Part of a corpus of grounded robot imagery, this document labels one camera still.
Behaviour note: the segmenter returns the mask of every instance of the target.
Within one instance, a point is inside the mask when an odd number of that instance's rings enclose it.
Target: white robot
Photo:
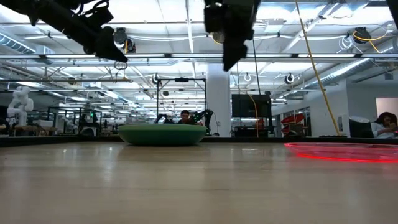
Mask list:
[[[62,116],[61,120],[66,122],[66,125],[67,125],[66,130],[67,131],[73,131],[73,130],[77,131],[78,130],[78,126],[73,124],[73,121],[68,120],[65,116]]]
[[[33,110],[33,100],[28,97],[30,92],[29,87],[19,86],[17,90],[12,94],[12,101],[7,109],[8,123],[13,125],[16,123],[16,114],[18,114],[18,125],[25,126],[27,113]]]

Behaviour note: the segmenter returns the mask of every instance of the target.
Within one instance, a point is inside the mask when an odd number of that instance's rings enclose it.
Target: man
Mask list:
[[[181,120],[178,122],[178,124],[187,124],[189,121],[189,111],[183,110],[181,111]]]

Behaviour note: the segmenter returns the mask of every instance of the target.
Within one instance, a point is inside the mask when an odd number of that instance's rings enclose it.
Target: yellow cable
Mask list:
[[[335,130],[336,130],[336,134],[339,136],[340,132],[338,130],[336,119],[333,116],[333,113],[331,112],[331,108],[330,108],[330,105],[329,105],[328,97],[326,96],[325,90],[323,89],[322,81],[321,81],[321,79],[319,77],[318,70],[317,70],[317,68],[315,66],[315,62],[314,62],[313,57],[312,57],[312,52],[311,52],[311,48],[310,48],[310,43],[308,42],[307,32],[305,31],[303,19],[301,18],[301,14],[300,14],[299,2],[298,2],[298,0],[294,0],[294,1],[296,2],[296,8],[297,8],[297,12],[298,12],[298,17],[300,18],[301,28],[302,28],[303,33],[304,33],[305,43],[307,44],[308,54],[310,55],[310,58],[311,58],[313,71],[315,72],[315,76],[316,76],[316,78],[318,80],[319,87],[321,88],[321,91],[322,91],[322,94],[323,94],[323,98],[325,99],[326,107],[328,108],[328,111],[329,111],[329,114],[330,114],[330,118],[333,121],[333,125],[334,125]]]
[[[250,99],[251,99],[251,100],[253,101],[253,103],[254,103],[254,111],[256,112],[256,121],[258,121],[259,117],[258,117],[258,114],[257,114],[256,102],[254,101],[253,97],[252,97],[250,94],[248,94],[248,95],[250,96]],[[259,137],[259,123],[256,122],[256,124],[257,124],[257,138],[258,138],[258,137]]]
[[[364,40],[364,41],[375,41],[375,40],[380,40],[381,38],[385,38],[386,35],[387,35],[387,33],[385,33],[383,36],[378,37],[378,38],[375,38],[375,39],[365,39],[365,38],[362,38],[362,37],[358,37],[357,35],[355,35],[356,33],[357,33],[357,31],[355,31],[355,32],[353,33],[354,37],[357,38],[357,39],[359,39],[359,40]]]
[[[369,41],[369,43],[371,43],[372,47],[373,47],[378,53],[380,53],[380,51],[377,49],[377,47],[376,47],[371,41]]]

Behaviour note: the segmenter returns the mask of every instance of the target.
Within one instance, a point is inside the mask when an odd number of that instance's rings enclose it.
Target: wooden table surface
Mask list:
[[[0,223],[396,224],[398,164],[317,161],[282,144],[0,149]]]

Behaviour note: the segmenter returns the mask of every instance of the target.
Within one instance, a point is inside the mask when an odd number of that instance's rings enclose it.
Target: red object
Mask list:
[[[286,143],[300,157],[356,162],[398,162],[398,146],[354,143]]]
[[[283,119],[281,123],[283,125],[288,125],[288,124],[299,124],[304,120],[304,114],[296,114],[295,116],[288,116],[287,118]]]
[[[294,128],[304,128],[304,124],[295,124]],[[287,134],[291,130],[290,126],[287,125],[284,128],[282,128],[282,133]]]

